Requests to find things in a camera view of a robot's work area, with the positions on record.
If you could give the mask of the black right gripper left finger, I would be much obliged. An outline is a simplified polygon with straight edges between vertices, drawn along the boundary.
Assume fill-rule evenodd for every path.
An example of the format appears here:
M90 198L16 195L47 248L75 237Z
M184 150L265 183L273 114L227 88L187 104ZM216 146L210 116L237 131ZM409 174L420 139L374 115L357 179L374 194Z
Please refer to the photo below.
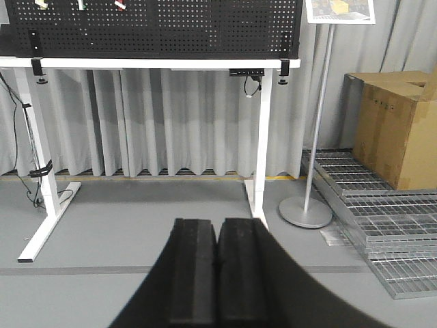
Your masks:
M205 219L175 220L154 266L112 327L214 327L216 236Z

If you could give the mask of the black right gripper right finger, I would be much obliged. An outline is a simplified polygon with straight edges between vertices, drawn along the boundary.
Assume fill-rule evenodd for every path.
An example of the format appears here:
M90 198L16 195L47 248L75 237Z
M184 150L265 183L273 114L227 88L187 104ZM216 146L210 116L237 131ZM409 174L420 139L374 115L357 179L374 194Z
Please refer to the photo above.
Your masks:
M258 219L229 218L218 239L220 327L384 327L311 277Z

